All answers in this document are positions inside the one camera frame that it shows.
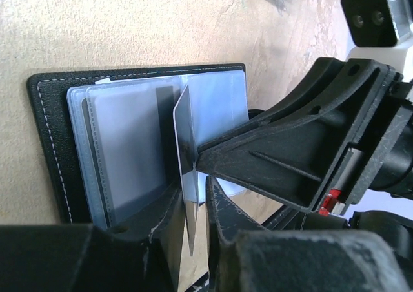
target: white stitching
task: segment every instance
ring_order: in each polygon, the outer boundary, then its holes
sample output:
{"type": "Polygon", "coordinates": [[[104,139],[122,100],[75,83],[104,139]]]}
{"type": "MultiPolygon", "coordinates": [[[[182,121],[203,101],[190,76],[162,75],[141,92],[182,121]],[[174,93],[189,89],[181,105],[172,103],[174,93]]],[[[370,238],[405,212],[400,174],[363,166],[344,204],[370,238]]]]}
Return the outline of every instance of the white stitching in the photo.
{"type": "MultiPolygon", "coordinates": [[[[223,67],[223,68],[230,69],[230,68],[243,68],[243,67],[239,66],[239,65],[234,65],[234,66],[227,66],[227,67],[223,67]]],[[[70,223],[73,223],[73,219],[72,219],[72,213],[70,212],[69,201],[68,201],[68,198],[67,198],[66,186],[65,186],[65,182],[63,181],[59,160],[57,159],[57,154],[56,154],[56,151],[54,149],[55,145],[54,145],[54,142],[53,142],[52,131],[50,130],[49,123],[48,123],[48,120],[47,120],[46,108],[44,106],[43,99],[41,97],[39,84],[42,83],[42,82],[53,82],[53,81],[72,81],[72,80],[85,80],[85,79],[120,78],[120,77],[132,77],[132,76],[145,76],[145,75],[150,75],[150,74],[166,74],[166,73],[171,73],[171,72],[191,72],[191,71],[203,71],[203,70],[204,71],[205,70],[217,70],[217,68],[194,68],[194,69],[182,69],[182,70],[140,72],[138,74],[118,74],[118,75],[115,75],[115,76],[97,76],[97,77],[82,77],[82,78],[50,79],[50,80],[41,80],[37,83],[37,85],[36,85],[37,93],[39,94],[40,104],[41,104],[42,110],[43,110],[43,116],[45,117],[45,120],[46,120],[46,127],[47,127],[47,131],[49,133],[49,138],[50,138],[50,141],[52,142],[52,150],[53,150],[53,154],[54,154],[54,160],[56,161],[57,170],[59,171],[59,177],[60,177],[60,182],[62,183],[63,194],[65,194],[65,202],[66,202],[66,206],[67,206],[67,211],[69,213],[70,223]]]]}
{"type": "Polygon", "coordinates": [[[43,109],[43,116],[45,117],[45,120],[46,120],[46,127],[47,127],[47,131],[48,131],[48,133],[49,133],[50,141],[52,142],[52,149],[53,149],[53,154],[54,154],[54,160],[56,161],[57,170],[59,171],[59,177],[60,177],[60,182],[62,183],[63,194],[65,194],[65,202],[66,202],[66,206],[67,206],[67,211],[69,212],[69,220],[70,220],[70,223],[73,223],[72,213],[70,212],[69,201],[68,201],[68,199],[67,199],[66,186],[65,186],[65,182],[63,181],[62,171],[61,171],[61,169],[60,169],[59,160],[57,159],[56,151],[55,151],[55,149],[54,149],[54,142],[53,142],[53,137],[52,137],[52,131],[51,131],[50,128],[49,128],[49,123],[48,123],[47,115],[46,115],[46,109],[45,109],[45,107],[44,107],[43,99],[42,99],[42,97],[41,97],[39,84],[40,84],[40,82],[39,82],[39,83],[37,84],[37,86],[36,86],[36,88],[37,88],[37,93],[39,94],[40,104],[41,104],[42,109],[43,109]]]}

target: red component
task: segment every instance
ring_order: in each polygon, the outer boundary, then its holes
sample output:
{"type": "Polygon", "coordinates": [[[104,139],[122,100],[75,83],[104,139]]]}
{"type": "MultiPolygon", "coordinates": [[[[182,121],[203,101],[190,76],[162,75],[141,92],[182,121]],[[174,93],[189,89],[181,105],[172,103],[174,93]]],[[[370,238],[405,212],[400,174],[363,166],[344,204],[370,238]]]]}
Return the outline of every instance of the red component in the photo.
{"type": "Polygon", "coordinates": [[[337,189],[331,189],[329,194],[324,199],[323,205],[321,205],[320,210],[318,211],[319,214],[323,216],[328,216],[331,210],[334,208],[335,204],[338,202],[338,196],[340,195],[341,191],[337,189]]]}

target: leather cover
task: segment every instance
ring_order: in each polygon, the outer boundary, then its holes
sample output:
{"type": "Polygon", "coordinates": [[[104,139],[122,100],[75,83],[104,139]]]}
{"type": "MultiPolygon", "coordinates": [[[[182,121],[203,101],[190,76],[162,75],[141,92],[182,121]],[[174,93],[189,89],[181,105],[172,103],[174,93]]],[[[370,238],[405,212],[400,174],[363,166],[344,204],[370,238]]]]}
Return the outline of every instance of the leather cover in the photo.
{"type": "Polygon", "coordinates": [[[244,70],[244,64],[137,68],[35,74],[27,81],[40,141],[52,179],[59,213],[64,223],[90,222],[85,188],[68,112],[70,87],[93,85],[100,79],[138,79],[158,76],[244,70]]]}

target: wallet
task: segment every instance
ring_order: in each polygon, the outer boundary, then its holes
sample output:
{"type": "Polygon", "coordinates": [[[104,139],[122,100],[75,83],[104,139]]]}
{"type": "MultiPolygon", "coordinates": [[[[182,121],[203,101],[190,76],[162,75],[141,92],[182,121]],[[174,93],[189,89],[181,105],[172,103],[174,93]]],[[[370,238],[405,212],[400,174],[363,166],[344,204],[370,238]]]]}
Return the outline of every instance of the wallet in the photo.
{"type": "Polygon", "coordinates": [[[248,121],[243,64],[36,74],[27,87],[62,221],[102,229],[177,177],[197,209],[197,147],[248,121]]]}

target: beige tabletop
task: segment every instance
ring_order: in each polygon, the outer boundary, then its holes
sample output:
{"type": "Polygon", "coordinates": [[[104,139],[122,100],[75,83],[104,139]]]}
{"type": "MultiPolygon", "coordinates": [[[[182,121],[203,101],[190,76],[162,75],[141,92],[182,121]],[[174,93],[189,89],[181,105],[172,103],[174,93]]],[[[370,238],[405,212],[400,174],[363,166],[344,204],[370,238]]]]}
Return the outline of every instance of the beige tabletop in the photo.
{"type": "MultiPolygon", "coordinates": [[[[242,62],[249,107],[266,109],[316,58],[345,59],[347,40],[339,0],[0,0],[0,224],[59,221],[32,74],[242,62]]],[[[279,207],[251,192],[236,201],[260,222],[279,207]]],[[[194,257],[183,250],[180,290],[207,270],[205,241],[204,223],[194,257]]]]}

